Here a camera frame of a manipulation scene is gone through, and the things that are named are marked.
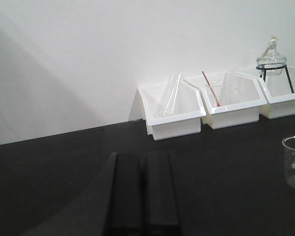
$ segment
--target white storage bin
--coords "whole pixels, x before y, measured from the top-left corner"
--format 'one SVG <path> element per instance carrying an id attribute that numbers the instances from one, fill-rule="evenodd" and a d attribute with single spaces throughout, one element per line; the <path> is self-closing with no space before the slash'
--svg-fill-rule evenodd
<path id="1" fill-rule="evenodd" d="M 171 116 L 158 118 L 156 109 L 166 88 L 166 83 L 138 88 L 146 120 L 147 134 L 155 140 L 166 139 L 201 131 L 200 117 L 206 115 L 199 91 L 184 81 L 179 84 L 174 113 Z"/>
<path id="2" fill-rule="evenodd" d="M 278 118 L 295 114 L 295 67 L 288 66 L 289 75 L 294 93 L 291 93 L 290 85 L 285 70 L 278 76 L 266 76 L 265 82 L 260 78 L 259 70 L 255 67 L 240 69 L 241 75 L 250 75 L 258 79 L 267 104 L 261 107 L 261 114 L 267 118 Z"/>
<path id="3" fill-rule="evenodd" d="M 203 76 L 185 80 L 201 92 L 206 108 L 203 123 L 217 129 L 259 120 L 260 106 L 266 99 L 256 78 L 225 72 L 208 75 L 207 79 L 218 87 L 214 93 L 220 106 Z"/>

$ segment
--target black countertop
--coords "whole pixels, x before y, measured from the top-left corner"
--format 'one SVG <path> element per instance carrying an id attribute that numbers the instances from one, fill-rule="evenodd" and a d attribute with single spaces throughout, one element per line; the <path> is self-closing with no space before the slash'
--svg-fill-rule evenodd
<path id="1" fill-rule="evenodd" d="M 176 155 L 184 235 L 295 236 L 295 191 L 284 182 L 281 145 L 289 135 L 295 115 L 203 125 L 201 133 L 160 141 L 138 120 L 1 145 L 0 236 L 33 232 L 76 201 L 111 152 L 143 158 L 152 150 Z"/>

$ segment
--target beaker rim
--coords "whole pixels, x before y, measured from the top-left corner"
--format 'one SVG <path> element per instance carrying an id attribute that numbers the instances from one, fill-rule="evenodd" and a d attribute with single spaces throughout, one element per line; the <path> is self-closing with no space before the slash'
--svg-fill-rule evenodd
<path id="1" fill-rule="evenodd" d="M 290 150 L 295 151 L 295 148 L 290 147 L 290 146 L 288 146 L 288 145 L 286 144 L 286 141 L 287 141 L 287 140 L 290 140 L 290 139 L 295 139 L 295 135 L 285 137 L 285 138 L 282 140 L 282 145 L 283 145 L 285 148 L 288 148 L 288 149 L 290 149 Z"/>

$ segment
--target glass bottle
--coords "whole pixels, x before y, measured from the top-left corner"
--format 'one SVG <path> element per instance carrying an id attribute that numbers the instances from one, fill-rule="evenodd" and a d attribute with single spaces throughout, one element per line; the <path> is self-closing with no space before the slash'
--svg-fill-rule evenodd
<path id="1" fill-rule="evenodd" d="M 280 55 L 276 51 L 277 37 L 272 36 L 270 42 L 267 45 L 265 52 L 261 57 L 257 58 L 257 65 L 259 68 L 277 68 L 286 65 L 286 57 Z M 267 75 L 280 75 L 283 69 L 267 70 Z"/>

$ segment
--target red stirring rod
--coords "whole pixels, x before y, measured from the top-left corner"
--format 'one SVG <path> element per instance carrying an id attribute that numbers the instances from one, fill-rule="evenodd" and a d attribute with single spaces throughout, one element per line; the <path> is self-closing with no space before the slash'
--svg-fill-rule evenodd
<path id="1" fill-rule="evenodd" d="M 216 106 L 217 106 L 217 107 L 220 107 L 221 104 L 218 102 L 217 97 L 216 97 L 216 95 L 215 95 L 215 93 L 214 93 L 214 91 L 213 91 L 213 89 L 212 89 L 212 87 L 211 87 L 211 85 L 210 85 L 210 82 L 207 80 L 207 76 L 206 76 L 206 74 L 204 73 L 204 71 L 202 71 L 202 74 L 203 74 L 203 76 L 205 77 L 206 82 L 207 82 L 207 85 L 208 85 L 208 87 L 211 89 L 211 92 L 212 92 L 212 94 L 213 94 L 213 96 L 214 96 L 214 98 L 215 98 Z"/>

